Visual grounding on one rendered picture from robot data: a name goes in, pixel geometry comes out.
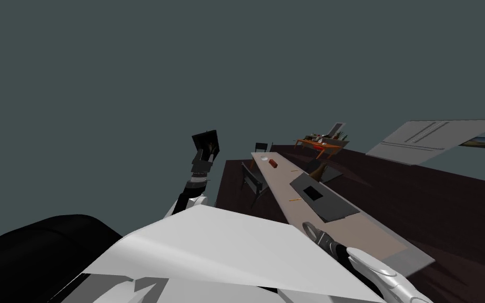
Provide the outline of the dark grey chair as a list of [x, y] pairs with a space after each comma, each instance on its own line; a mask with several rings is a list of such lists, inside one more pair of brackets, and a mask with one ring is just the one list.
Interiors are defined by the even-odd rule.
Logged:
[[251, 203], [251, 208], [253, 208], [256, 201], [270, 188], [264, 176], [260, 172], [253, 173], [249, 169], [249, 167], [246, 164], [244, 164], [244, 162], [241, 162], [241, 172], [242, 172], [241, 189], [243, 185], [246, 184], [255, 194], [254, 200]]

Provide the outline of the dark chair with brown seat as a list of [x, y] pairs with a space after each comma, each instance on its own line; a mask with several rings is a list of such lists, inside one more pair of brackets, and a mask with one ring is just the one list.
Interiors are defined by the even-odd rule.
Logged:
[[317, 175], [319, 181], [322, 183], [327, 183], [337, 177], [343, 175], [341, 171], [332, 167], [331, 161], [328, 160], [318, 160], [311, 159], [310, 162], [305, 166], [304, 171], [309, 175]]

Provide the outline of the long pale table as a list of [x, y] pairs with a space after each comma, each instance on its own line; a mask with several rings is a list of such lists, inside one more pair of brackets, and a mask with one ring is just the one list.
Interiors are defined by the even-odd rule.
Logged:
[[[278, 167], [272, 168], [268, 160], [262, 161], [260, 159], [261, 156], [274, 159]], [[252, 158], [268, 183], [287, 222], [301, 232], [304, 232], [302, 223], [310, 222], [317, 229], [327, 232], [334, 240], [372, 255], [405, 277], [417, 273], [435, 261], [420, 248], [408, 242], [351, 202], [354, 207], [360, 210], [359, 213], [325, 223], [304, 200], [289, 201], [301, 198], [291, 187], [290, 182], [301, 174], [307, 174], [306, 172], [276, 152], [254, 152]]]

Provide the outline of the grey panelled door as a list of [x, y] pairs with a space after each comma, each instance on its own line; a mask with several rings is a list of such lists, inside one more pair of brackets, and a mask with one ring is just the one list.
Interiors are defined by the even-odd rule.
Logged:
[[485, 133], [485, 119], [410, 120], [366, 153], [405, 165], [419, 165]]

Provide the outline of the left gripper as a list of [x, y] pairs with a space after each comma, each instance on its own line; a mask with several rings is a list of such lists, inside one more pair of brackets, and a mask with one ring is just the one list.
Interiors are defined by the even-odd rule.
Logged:
[[202, 150], [200, 159], [214, 162], [219, 153], [219, 142], [217, 131], [209, 130], [204, 133], [192, 136], [196, 150]]

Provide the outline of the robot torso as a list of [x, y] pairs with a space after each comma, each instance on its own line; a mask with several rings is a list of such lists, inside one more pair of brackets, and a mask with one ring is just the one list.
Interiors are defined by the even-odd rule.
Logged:
[[62, 303], [385, 303], [291, 225], [196, 205], [118, 240]]

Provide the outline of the dark grey mat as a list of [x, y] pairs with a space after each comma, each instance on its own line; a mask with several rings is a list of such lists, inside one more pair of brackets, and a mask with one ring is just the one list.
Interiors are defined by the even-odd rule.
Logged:
[[[308, 174], [301, 174], [290, 182], [291, 187], [301, 196], [309, 207], [325, 222], [340, 220], [360, 212], [350, 202], [344, 200], [324, 184], [314, 180]], [[312, 201], [304, 193], [304, 189], [312, 186], [317, 189], [323, 197]]]

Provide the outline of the orange table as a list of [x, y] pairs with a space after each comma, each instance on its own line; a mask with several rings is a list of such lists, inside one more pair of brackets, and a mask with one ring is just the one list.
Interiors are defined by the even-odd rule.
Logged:
[[318, 152], [316, 159], [327, 154], [327, 159], [332, 155], [338, 154], [345, 148], [349, 141], [347, 135], [342, 131], [346, 123], [335, 123], [331, 130], [325, 135], [318, 135], [312, 133], [304, 139], [297, 139], [294, 148], [301, 146], [302, 148], [309, 147]]

